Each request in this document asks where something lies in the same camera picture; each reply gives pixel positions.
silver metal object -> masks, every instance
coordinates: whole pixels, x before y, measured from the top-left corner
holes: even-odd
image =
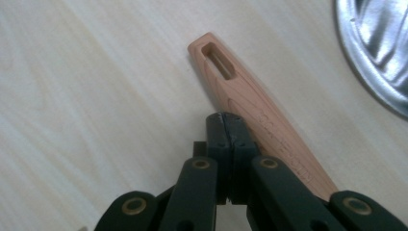
[[[363,82],[408,119],[408,1],[338,0],[344,51]]]

light wood surface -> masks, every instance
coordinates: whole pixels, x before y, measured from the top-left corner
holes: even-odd
[[[264,155],[282,159],[313,194],[329,200],[336,186],[307,145],[228,49],[211,33],[189,52],[221,109],[242,116]]]
[[[0,229],[92,230],[177,180],[219,110],[187,46],[222,38],[340,190],[408,224],[408,122],[349,68],[333,1],[0,1]],[[244,207],[217,230],[249,230]]]

black tool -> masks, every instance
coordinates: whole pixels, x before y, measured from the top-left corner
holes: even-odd
[[[211,231],[217,205],[247,205],[252,230],[408,230],[374,200],[336,192],[329,202],[314,195],[279,159],[261,156],[243,119],[207,117],[207,141],[194,143],[193,157],[177,184],[159,196],[128,192],[109,207],[95,230]]]

brass rivet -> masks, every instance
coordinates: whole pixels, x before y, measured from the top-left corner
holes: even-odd
[[[140,197],[133,197],[126,200],[122,205],[122,212],[125,215],[138,215],[146,209],[147,202]]]
[[[372,208],[368,203],[355,197],[346,197],[343,204],[347,209],[359,215],[370,215],[372,213]]]
[[[205,168],[208,168],[210,166],[210,163],[208,161],[204,161],[204,160],[197,160],[197,161],[192,162],[192,165],[195,168],[205,169]]]
[[[273,161],[272,159],[262,159],[260,164],[261,164],[262,167],[267,167],[267,168],[276,168],[276,167],[278,167],[278,163]]]

tool handle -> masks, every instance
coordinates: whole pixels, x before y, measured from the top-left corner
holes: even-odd
[[[190,44],[189,52],[222,110],[245,119],[262,153],[283,160],[314,195],[328,200],[336,186],[238,60],[211,33]]]

